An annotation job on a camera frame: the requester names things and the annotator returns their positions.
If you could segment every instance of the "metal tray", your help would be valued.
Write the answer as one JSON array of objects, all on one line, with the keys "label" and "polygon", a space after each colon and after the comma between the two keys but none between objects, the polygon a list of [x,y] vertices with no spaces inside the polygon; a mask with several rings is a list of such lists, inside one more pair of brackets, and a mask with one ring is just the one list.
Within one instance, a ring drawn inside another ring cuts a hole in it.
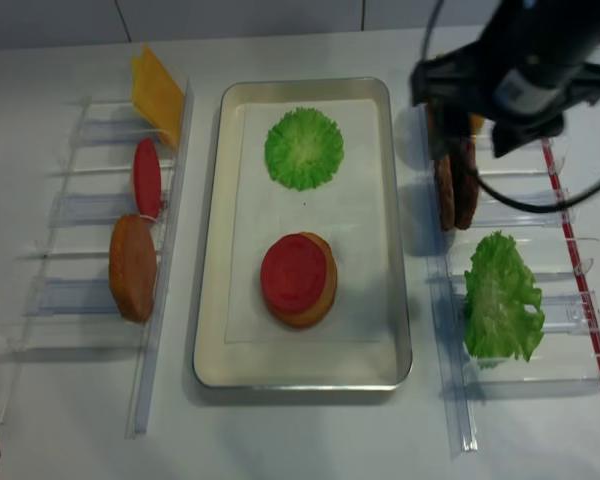
[{"label": "metal tray", "polygon": [[[298,106],[338,123],[345,155],[333,180],[288,190],[264,164],[268,130]],[[245,83],[223,97],[193,370],[209,388],[393,390],[412,361],[391,110],[373,78]],[[305,331],[267,311],[259,271],[280,237],[329,242],[338,291]]]}]

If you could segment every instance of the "wall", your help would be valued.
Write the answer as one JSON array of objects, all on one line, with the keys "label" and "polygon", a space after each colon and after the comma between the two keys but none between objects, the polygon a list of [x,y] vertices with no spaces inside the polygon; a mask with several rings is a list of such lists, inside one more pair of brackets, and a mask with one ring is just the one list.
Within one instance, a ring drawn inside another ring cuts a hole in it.
[{"label": "wall", "polygon": [[113,0],[0,0],[0,48],[126,41]]},{"label": "wall", "polygon": [[360,30],[362,0],[119,0],[134,41]]},{"label": "wall", "polygon": [[[435,0],[366,0],[365,30],[423,28]],[[500,0],[447,0],[438,17],[438,26],[483,25]]]}]

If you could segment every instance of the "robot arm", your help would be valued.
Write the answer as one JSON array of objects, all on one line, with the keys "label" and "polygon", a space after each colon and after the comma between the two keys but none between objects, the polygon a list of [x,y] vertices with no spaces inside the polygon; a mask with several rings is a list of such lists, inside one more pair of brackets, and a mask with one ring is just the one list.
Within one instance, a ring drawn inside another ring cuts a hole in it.
[{"label": "robot arm", "polygon": [[500,157],[560,134],[565,110],[600,100],[600,65],[586,63],[599,44],[600,0],[503,0],[476,42],[416,65],[412,102],[493,120]]}]

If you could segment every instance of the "red strip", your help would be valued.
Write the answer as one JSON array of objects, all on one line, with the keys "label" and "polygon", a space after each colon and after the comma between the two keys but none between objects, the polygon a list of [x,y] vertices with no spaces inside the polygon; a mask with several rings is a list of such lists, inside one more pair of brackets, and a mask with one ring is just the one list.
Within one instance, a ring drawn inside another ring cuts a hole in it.
[{"label": "red strip", "polygon": [[[544,159],[547,164],[547,168],[549,169],[549,179],[551,180],[551,186],[554,191],[561,191],[562,187],[560,186],[560,178],[558,174],[555,172],[555,163],[553,161],[553,152],[551,151],[551,147],[548,143],[543,142],[542,151],[544,153]],[[571,226],[571,222],[569,220],[569,216],[566,212],[563,212],[563,222],[562,222],[562,230],[564,231],[564,238],[566,240],[571,240],[575,238],[573,234],[573,227]],[[580,268],[576,268],[580,265],[580,253],[578,252],[578,246],[576,242],[567,241],[567,248],[569,249],[569,256],[571,257],[571,265],[574,268],[574,275],[576,277],[576,282],[578,284],[578,290],[582,294],[582,299],[585,302],[585,306],[592,305],[591,298],[589,296],[589,286],[587,285],[587,279],[584,275],[584,272]],[[592,331],[591,335],[591,343],[593,344],[593,351],[600,355],[600,331],[598,328],[598,318],[595,311],[595,308],[586,308],[584,309],[585,315],[589,322],[589,326]],[[598,361],[598,370],[600,371],[600,356],[597,357]]]}]

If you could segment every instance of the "black cable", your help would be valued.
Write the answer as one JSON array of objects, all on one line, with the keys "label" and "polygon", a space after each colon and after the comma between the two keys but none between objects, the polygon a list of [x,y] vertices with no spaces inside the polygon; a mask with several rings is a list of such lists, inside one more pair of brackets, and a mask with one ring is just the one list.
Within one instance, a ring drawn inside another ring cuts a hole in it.
[{"label": "black cable", "polygon": [[[437,0],[435,6],[433,7],[433,11],[431,12],[431,15],[429,16],[429,21],[427,22],[427,27],[425,29],[424,38],[422,41],[422,50],[420,52],[420,60],[422,62],[425,62],[427,60],[428,52],[429,52],[429,42],[431,41],[431,32],[433,31],[433,28],[436,25],[438,16],[440,15],[440,10],[442,10],[443,5],[444,5],[444,0]],[[429,84],[425,83],[424,87],[425,87],[425,96],[428,97],[429,96],[428,95]],[[445,147],[447,148],[447,151],[449,151],[449,143],[450,142],[449,142],[449,139],[446,138],[445,135],[442,134],[443,130],[440,128],[438,116],[437,115],[431,115],[431,116],[433,117],[434,128],[440,132],[440,137],[442,137],[442,139],[445,143]],[[485,183],[484,180],[482,180],[482,177],[480,177],[480,173],[478,172],[478,169],[473,168],[469,165],[468,159],[465,162],[460,162],[460,164],[461,164],[462,168],[464,168],[468,174],[470,174],[476,178],[476,180],[478,181],[478,184],[485,192],[487,192],[489,195],[491,195],[493,198],[495,198],[499,202],[501,202],[511,208],[515,208],[516,210],[521,210],[523,212],[528,212],[528,213],[560,212],[560,211],[566,210],[568,208],[571,208],[579,203],[582,203],[585,200],[591,198],[593,195],[600,192],[600,180],[599,180],[598,182],[593,184],[587,190],[583,191],[582,193],[579,193],[578,195],[576,195],[574,197],[571,197],[568,200],[563,200],[563,201],[559,201],[559,202],[556,202],[553,204],[547,204],[547,205],[534,205],[531,203],[524,203],[524,202],[519,202],[517,200],[514,200],[513,198],[508,197],[508,196],[498,192],[494,188],[492,188],[490,185]]]},{"label": "black cable", "polygon": [[131,35],[129,34],[129,29],[127,28],[127,22],[124,21],[124,15],[122,15],[122,10],[120,10],[120,5],[118,5],[118,0],[113,0],[113,3],[116,5],[116,10],[118,10],[118,16],[120,17],[120,21],[122,22],[122,28],[124,28],[124,33],[127,35],[127,40],[131,43]]}]

